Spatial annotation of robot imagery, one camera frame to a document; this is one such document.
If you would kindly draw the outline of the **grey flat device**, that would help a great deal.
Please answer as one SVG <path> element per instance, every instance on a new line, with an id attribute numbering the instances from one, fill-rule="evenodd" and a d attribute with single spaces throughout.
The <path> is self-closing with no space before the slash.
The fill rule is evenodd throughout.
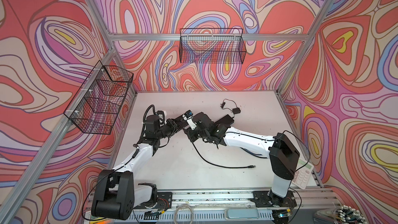
<path id="1" fill-rule="evenodd" d="M 260 215 L 257 209 L 249 208 L 229 208 L 225 210 L 226 219 L 230 220 L 244 220 L 244 219 L 259 219 Z"/>

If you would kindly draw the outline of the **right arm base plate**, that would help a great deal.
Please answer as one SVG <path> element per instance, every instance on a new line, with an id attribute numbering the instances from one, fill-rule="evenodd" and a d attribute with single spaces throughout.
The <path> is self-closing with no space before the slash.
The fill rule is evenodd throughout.
<path id="1" fill-rule="evenodd" d="M 271 191 L 254 191 L 253 197 L 249 199 L 256 207 L 278 207 L 295 208 L 297 202 L 291 190 L 282 198 L 273 194 Z"/>

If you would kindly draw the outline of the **aluminium front rail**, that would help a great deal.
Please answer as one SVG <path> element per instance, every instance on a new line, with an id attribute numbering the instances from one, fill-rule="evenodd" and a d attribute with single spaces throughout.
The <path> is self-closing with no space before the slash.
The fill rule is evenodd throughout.
<path id="1" fill-rule="evenodd" d="M 297 206 L 256 207 L 249 199 L 254 191 L 269 191 L 265 188 L 254 189 L 202 189 L 202 190 L 158 190 L 172 192 L 172 207 L 165 211 L 157 209 L 136 209 L 126 220 L 109 219 L 107 224 L 140 223 L 140 224 L 196 224 L 211 222 L 245 223 L 271 222 L 287 224 L 298 221 L 301 217 L 312 219 L 312 213 L 320 209 L 339 208 L 341 204 L 335 193 L 329 189 L 310 187 L 305 190 L 291 189 Z M 229 208 L 257 209 L 259 219 L 230 220 L 225 217 Z"/>

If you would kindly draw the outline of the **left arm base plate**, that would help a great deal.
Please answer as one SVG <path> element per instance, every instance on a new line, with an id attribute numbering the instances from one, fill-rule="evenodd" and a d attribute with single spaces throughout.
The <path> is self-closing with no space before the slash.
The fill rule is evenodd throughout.
<path id="1" fill-rule="evenodd" d="M 172 200 L 173 200 L 173 193 L 166 191 L 166 192 L 159 192 L 157 193 L 156 201 L 148 201 L 145 203 L 141 203 L 138 206 L 134 207 L 136 209 L 157 209 L 158 211 L 165 211 L 172 207 Z"/>

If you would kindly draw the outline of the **box of coloured markers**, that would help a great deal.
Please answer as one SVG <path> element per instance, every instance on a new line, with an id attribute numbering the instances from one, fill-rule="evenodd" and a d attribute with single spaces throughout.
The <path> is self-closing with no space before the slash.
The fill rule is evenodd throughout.
<path id="1" fill-rule="evenodd" d="M 92 216 L 83 216 L 83 223 L 84 224 L 97 224 L 100 222 L 108 221 L 108 218 L 104 217 L 92 217 Z"/>

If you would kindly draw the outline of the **white calculator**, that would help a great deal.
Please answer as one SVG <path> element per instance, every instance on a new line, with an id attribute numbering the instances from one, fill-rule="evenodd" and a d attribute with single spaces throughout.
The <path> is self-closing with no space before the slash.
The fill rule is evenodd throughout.
<path id="1" fill-rule="evenodd" d="M 299 159 L 292 183 L 300 189 L 306 189 L 312 178 L 314 166 L 306 160 Z"/>

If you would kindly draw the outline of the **black network switch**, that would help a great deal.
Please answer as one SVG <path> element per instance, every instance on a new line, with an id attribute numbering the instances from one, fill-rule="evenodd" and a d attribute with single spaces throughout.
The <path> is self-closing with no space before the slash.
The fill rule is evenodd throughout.
<path id="1" fill-rule="evenodd" d="M 185 114 L 183 114 L 181 116 L 178 116 L 177 118 L 173 119 L 174 124 L 175 124 L 175 128 L 177 130 L 184 129 L 186 126 L 189 125 L 187 120 L 190 119 L 190 118 L 191 118 L 191 116 L 185 113 Z"/>
<path id="2" fill-rule="evenodd" d="M 215 125 L 224 125 L 230 127 L 234 123 L 234 118 L 230 115 L 225 115 L 215 122 Z"/>

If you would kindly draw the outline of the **black power adapter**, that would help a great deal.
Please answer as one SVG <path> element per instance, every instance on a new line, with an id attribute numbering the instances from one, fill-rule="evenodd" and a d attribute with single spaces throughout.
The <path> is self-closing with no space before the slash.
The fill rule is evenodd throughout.
<path id="1" fill-rule="evenodd" d="M 232 102 L 235 105 L 235 107 L 234 108 L 226 107 L 227 101 L 228 102 Z M 230 100 L 230 99 L 224 99 L 223 102 L 220 104 L 220 107 L 221 107 L 222 110 L 229 110 L 231 113 L 233 113 L 233 115 L 241 113 L 241 110 L 238 107 L 238 105 L 236 104 L 236 102 L 233 101 L 233 100 Z"/>

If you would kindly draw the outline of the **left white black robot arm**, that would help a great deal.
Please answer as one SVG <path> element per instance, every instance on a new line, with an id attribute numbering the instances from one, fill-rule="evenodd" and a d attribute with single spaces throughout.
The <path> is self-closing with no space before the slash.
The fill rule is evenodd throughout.
<path id="1" fill-rule="evenodd" d="M 143 127 L 134 151 L 119 165 L 103 170 L 93 188 L 92 221 L 103 219 L 126 220 L 134 208 L 143 204 L 154 206 L 158 202 L 158 189 L 152 183 L 135 183 L 137 172 L 161 148 L 162 139 L 170 139 L 186 126 L 191 113 L 166 118 L 164 111 L 150 105 L 143 116 Z"/>

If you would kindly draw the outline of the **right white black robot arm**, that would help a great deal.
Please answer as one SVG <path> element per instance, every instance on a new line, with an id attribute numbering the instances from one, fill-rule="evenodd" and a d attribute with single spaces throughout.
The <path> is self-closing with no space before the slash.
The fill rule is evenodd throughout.
<path id="1" fill-rule="evenodd" d="M 300 152 L 285 134 L 264 136 L 241 131 L 229 124 L 215 123 L 203 112 L 185 113 L 183 119 L 188 124 L 184 133 L 192 143 L 201 139 L 216 146 L 242 148 L 269 159 L 274 173 L 270 195 L 280 199 L 287 196 Z"/>

